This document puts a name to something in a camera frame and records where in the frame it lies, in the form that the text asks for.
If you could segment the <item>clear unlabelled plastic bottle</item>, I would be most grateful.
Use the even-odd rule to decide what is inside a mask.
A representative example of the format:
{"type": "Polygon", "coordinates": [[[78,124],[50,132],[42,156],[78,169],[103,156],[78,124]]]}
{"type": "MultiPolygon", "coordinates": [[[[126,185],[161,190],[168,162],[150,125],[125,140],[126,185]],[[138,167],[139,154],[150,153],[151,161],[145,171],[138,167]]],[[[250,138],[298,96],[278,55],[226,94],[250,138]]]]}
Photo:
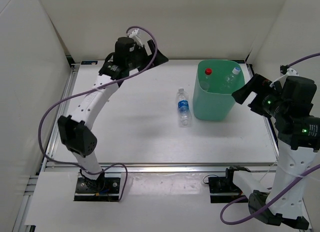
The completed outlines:
{"type": "Polygon", "coordinates": [[[240,74],[240,72],[241,72],[241,69],[239,67],[234,67],[232,69],[232,72],[228,73],[225,76],[225,78],[220,86],[220,90],[222,92],[226,92],[226,91],[231,90],[233,88],[235,82],[237,81],[238,75],[240,74]]]}

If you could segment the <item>red label plastic bottle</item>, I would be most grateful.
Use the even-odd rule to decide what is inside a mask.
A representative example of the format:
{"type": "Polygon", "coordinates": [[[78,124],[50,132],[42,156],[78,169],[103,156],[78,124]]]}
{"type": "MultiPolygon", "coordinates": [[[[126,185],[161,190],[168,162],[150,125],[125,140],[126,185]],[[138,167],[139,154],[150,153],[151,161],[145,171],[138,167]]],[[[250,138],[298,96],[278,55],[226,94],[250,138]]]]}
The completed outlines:
{"type": "Polygon", "coordinates": [[[206,68],[204,70],[203,78],[199,81],[200,87],[204,91],[208,91],[208,89],[210,88],[210,77],[211,77],[212,72],[213,71],[211,68],[206,68]]]}

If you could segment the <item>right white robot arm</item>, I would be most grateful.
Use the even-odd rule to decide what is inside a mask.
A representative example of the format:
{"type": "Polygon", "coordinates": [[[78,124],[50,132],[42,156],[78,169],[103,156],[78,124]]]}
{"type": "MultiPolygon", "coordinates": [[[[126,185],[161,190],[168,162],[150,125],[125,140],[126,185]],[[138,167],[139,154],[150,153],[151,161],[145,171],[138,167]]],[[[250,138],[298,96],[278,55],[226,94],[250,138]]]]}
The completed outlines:
{"type": "Polygon", "coordinates": [[[248,199],[251,217],[264,224],[285,224],[298,230],[309,228],[302,204],[305,177],[315,170],[312,162],[320,150],[320,120],[310,114],[316,91],[312,79],[301,77],[289,68],[275,81],[255,74],[232,94],[242,104],[255,93],[250,110],[273,118],[278,132],[278,162],[271,189],[261,185],[244,167],[232,168],[224,180],[230,192],[241,189],[248,199]]]}

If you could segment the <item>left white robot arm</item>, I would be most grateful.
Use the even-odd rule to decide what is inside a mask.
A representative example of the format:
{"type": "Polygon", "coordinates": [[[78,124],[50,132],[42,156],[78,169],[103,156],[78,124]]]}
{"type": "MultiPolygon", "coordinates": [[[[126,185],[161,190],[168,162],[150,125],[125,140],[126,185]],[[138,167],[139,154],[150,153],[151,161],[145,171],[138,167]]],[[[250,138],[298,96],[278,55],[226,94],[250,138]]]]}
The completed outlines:
{"type": "Polygon", "coordinates": [[[126,36],[117,39],[114,52],[105,58],[90,92],[72,113],[60,116],[57,121],[61,143],[76,158],[80,173],[93,192],[100,192],[105,186],[101,177],[103,169],[95,155],[98,140],[92,133],[97,116],[122,83],[132,78],[130,71],[141,74],[169,61],[158,49],[154,37],[147,42],[151,54],[147,53],[141,31],[146,29],[132,26],[126,36]]]}

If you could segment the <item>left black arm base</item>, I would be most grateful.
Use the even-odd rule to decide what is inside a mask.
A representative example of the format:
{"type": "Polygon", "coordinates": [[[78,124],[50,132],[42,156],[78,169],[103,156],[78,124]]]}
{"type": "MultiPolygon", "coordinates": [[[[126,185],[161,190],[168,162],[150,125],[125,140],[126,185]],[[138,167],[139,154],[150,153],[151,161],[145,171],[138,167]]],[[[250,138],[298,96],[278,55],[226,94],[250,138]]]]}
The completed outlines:
{"type": "Polygon", "coordinates": [[[74,198],[76,202],[118,202],[120,199],[121,176],[108,176],[103,173],[97,180],[85,178],[81,174],[77,178],[74,198]]]}

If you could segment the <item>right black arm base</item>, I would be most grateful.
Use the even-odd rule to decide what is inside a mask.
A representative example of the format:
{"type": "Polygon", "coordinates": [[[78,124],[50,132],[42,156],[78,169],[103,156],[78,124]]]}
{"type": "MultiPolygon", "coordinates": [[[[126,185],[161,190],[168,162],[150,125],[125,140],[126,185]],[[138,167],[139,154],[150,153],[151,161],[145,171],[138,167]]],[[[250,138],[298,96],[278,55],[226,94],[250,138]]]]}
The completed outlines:
{"type": "Polygon", "coordinates": [[[228,204],[238,198],[243,198],[238,203],[248,202],[241,189],[233,183],[235,171],[250,172],[246,167],[232,165],[225,169],[225,176],[209,174],[202,179],[203,184],[209,186],[211,204],[228,204]]]}

